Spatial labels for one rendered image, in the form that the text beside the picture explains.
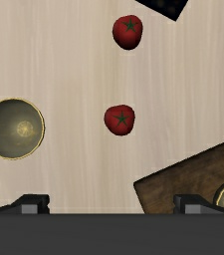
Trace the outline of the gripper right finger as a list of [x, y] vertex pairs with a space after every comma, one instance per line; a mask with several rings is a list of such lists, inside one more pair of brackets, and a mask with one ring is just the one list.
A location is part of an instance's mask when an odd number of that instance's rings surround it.
[[173, 196], [174, 214], [224, 214], [224, 208], [211, 204], [198, 194]]

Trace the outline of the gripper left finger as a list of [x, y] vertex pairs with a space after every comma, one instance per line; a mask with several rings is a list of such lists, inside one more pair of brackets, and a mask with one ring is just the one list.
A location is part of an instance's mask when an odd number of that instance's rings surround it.
[[11, 204], [0, 207], [0, 214], [49, 214], [48, 194], [24, 194]]

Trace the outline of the brown wooden cutting board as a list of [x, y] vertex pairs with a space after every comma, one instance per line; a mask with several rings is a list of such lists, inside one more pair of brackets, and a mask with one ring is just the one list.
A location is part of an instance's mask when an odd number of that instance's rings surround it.
[[148, 175], [133, 184], [145, 214], [170, 214], [174, 194], [213, 200], [224, 183], [224, 142]]

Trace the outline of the red tomato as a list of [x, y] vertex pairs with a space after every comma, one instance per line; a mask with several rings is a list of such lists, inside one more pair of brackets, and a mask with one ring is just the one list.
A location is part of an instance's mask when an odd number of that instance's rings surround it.
[[115, 135], [128, 135], [133, 129], [134, 120], [134, 110], [127, 105], [110, 107], [104, 116], [106, 127]]
[[142, 22], [135, 15], [119, 17], [112, 26], [113, 39], [122, 49], [128, 51], [138, 46], [142, 32]]

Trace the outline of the stove plate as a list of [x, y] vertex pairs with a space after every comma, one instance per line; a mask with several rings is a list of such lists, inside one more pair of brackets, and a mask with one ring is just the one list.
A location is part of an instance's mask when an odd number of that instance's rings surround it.
[[188, 0], [135, 0], [139, 4], [176, 22]]

